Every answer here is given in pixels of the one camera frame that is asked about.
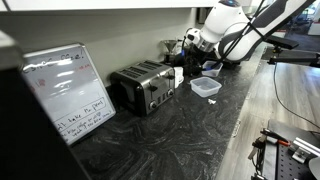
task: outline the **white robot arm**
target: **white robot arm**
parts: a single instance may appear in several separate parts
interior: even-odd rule
[[[217,50],[223,57],[237,39],[225,61],[248,60],[260,42],[283,26],[314,0],[276,0],[251,21],[236,0],[220,0],[213,6],[201,30],[190,29],[186,37],[203,52]]]

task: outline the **marble countertop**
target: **marble countertop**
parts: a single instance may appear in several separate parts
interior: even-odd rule
[[[143,118],[118,112],[73,152],[94,180],[214,179],[261,54],[234,70],[222,69],[213,78],[222,84],[218,94],[200,97],[189,83],[200,76],[185,77],[155,112]]]

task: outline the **white wall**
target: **white wall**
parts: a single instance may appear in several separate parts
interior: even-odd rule
[[[164,39],[182,38],[195,26],[196,9],[134,9],[0,16],[0,29],[24,52],[76,42],[86,45],[103,80],[136,62],[163,59]]]

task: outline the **toaster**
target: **toaster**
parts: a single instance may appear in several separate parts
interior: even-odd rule
[[[138,116],[146,116],[174,95],[174,69],[144,61],[113,72],[110,76],[114,99]]]

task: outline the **whiteboard frame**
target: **whiteboard frame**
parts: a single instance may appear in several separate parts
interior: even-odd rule
[[[76,48],[76,47],[82,47],[83,50],[84,50],[84,52],[87,54],[88,60],[89,60],[89,62],[90,62],[90,64],[91,64],[91,67],[92,67],[94,73],[96,74],[96,76],[97,76],[97,78],[98,78],[99,84],[100,84],[101,88],[103,89],[103,92],[105,93],[106,100],[107,100],[108,102],[110,102],[110,107],[111,107],[111,110],[112,110],[111,115],[110,115],[110,117],[109,117],[109,119],[110,119],[110,118],[112,118],[112,117],[116,114],[116,110],[115,110],[115,108],[114,108],[114,106],[113,106],[113,104],[112,104],[112,101],[111,101],[111,99],[110,99],[110,97],[109,97],[109,94],[107,93],[107,90],[106,90],[106,88],[105,88],[105,86],[104,86],[104,84],[103,84],[103,82],[102,82],[102,80],[101,80],[101,78],[100,78],[100,76],[99,76],[99,73],[98,73],[95,65],[93,64],[93,61],[92,61],[92,59],[91,59],[91,56],[90,56],[90,54],[89,54],[89,52],[88,52],[88,50],[87,50],[87,48],[85,47],[84,44],[82,44],[82,43],[76,43],[76,44],[70,44],[70,45],[65,45],[65,46],[61,46],[61,47],[55,47],[55,48],[40,50],[40,51],[36,51],[36,52],[30,52],[30,53],[24,54],[24,58],[25,58],[26,61],[27,61],[27,58],[31,58],[31,57],[34,57],[34,56],[40,56],[40,55],[47,54],[47,53],[54,53],[54,52],[57,52],[57,51],[67,50],[67,49]],[[78,137],[76,137],[76,138],[74,138],[74,139],[72,139],[72,140],[70,140],[70,141],[68,141],[68,142],[66,142],[66,143],[67,143],[68,145],[73,144],[74,142],[76,142],[76,141],[78,141],[79,139],[81,139],[81,138],[83,138],[84,136],[86,136],[88,133],[92,132],[92,131],[93,131],[94,129],[96,129],[98,126],[100,126],[100,125],[102,125],[103,123],[105,123],[106,121],[108,121],[109,119],[106,119],[105,121],[101,121],[101,123],[95,124],[94,126],[92,126],[92,128],[90,128],[89,130],[87,130],[83,135],[78,136]]]

